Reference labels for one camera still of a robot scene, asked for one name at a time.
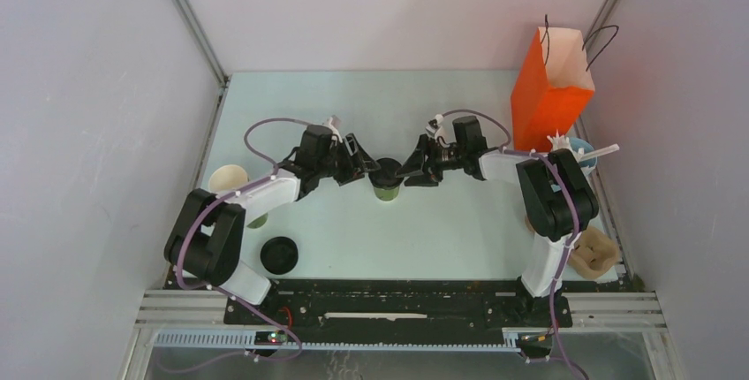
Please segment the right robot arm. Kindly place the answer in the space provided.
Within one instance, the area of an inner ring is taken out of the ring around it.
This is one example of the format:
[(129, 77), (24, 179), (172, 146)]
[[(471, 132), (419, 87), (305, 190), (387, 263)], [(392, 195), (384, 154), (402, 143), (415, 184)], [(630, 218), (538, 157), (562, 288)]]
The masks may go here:
[(561, 287), (573, 245), (597, 217), (599, 203), (569, 149), (542, 154), (506, 145), (491, 148), (480, 126), (484, 114), (475, 110), (451, 114), (455, 140), (444, 139), (444, 116), (435, 115), (395, 175), (406, 186), (437, 186), (445, 171), (455, 170), (479, 181), (517, 179), (534, 238), (530, 262), (520, 277), (526, 293), (514, 300), (513, 311), (523, 324), (535, 325), (548, 315), (545, 297)]

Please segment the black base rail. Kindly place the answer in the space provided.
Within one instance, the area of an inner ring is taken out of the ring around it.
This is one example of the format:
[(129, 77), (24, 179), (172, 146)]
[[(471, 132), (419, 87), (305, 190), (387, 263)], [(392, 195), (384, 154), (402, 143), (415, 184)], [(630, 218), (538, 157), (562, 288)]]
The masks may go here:
[(274, 279), (260, 311), (307, 345), (501, 346), (572, 326), (569, 301), (519, 280)]

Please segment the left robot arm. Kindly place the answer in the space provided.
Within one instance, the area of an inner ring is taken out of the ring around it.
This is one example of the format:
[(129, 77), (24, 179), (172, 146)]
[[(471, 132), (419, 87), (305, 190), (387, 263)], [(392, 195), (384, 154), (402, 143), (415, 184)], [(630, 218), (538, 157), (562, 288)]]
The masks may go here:
[(270, 323), (279, 312), (278, 298), (269, 293), (271, 282), (240, 260), (246, 224), (306, 197), (322, 179), (343, 186), (379, 168), (354, 134), (310, 125), (299, 145), (266, 177), (217, 194), (192, 190), (167, 238), (164, 258), (179, 275), (195, 277), (193, 283), (181, 280), (182, 288), (210, 285), (245, 301), (246, 313), (257, 323)]

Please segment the brown pulp cup carrier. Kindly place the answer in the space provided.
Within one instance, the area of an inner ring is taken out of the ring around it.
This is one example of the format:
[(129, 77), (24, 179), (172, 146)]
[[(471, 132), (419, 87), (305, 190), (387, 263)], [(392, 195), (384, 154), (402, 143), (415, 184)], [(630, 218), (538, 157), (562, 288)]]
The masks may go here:
[(574, 243), (562, 275), (567, 281), (610, 283), (618, 280), (615, 266), (620, 260), (619, 245), (602, 230), (594, 219)]

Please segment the orange paper bag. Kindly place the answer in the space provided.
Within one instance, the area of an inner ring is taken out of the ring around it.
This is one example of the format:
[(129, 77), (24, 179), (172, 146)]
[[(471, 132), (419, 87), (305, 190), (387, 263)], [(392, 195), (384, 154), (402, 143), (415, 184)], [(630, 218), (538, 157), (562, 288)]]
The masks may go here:
[(538, 27), (511, 92), (516, 150), (552, 149), (550, 139), (568, 133), (594, 96), (588, 39), (578, 29)]

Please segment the stack of paper cups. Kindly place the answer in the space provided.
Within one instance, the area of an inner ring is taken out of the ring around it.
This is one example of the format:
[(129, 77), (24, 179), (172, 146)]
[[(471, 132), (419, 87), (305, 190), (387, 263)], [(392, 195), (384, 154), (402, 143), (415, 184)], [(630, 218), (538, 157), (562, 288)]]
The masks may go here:
[(249, 181), (249, 176), (244, 168), (236, 164), (226, 164), (215, 170), (208, 179), (208, 190), (219, 194)]

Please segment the black coffee cup lid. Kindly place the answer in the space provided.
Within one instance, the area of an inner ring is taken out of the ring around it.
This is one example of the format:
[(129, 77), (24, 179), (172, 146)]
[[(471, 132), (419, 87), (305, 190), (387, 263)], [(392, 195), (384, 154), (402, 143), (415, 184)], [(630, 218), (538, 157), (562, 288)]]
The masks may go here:
[(384, 190), (400, 187), (404, 179), (397, 176), (397, 171), (402, 167), (402, 164), (389, 157), (377, 159), (376, 162), (379, 164), (379, 169), (368, 173), (372, 186)]

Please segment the blue cup of stirrers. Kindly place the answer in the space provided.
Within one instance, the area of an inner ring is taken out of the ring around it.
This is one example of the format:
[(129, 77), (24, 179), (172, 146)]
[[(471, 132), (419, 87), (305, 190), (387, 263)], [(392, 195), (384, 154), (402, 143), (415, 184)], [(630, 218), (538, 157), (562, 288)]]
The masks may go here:
[(618, 144), (612, 144), (604, 148), (594, 148), (585, 140), (560, 133), (550, 135), (547, 139), (552, 146), (552, 150), (570, 150), (585, 176), (590, 176), (593, 173), (598, 165), (599, 158), (615, 153), (620, 149)]

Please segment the stack of black lids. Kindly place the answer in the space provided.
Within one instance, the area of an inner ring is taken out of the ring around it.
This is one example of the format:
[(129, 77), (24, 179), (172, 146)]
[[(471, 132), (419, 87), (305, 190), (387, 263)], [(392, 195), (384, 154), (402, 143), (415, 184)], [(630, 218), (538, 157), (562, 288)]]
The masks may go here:
[(299, 261), (299, 249), (293, 239), (277, 236), (262, 246), (260, 260), (267, 272), (274, 275), (288, 274)]

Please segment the green paper coffee cup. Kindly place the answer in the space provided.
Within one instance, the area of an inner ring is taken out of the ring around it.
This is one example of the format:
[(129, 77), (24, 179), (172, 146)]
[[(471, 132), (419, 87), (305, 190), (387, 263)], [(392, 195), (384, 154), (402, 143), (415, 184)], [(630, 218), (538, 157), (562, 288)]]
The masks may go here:
[(400, 185), (396, 186), (373, 186), (374, 195), (380, 201), (393, 201), (399, 195)]

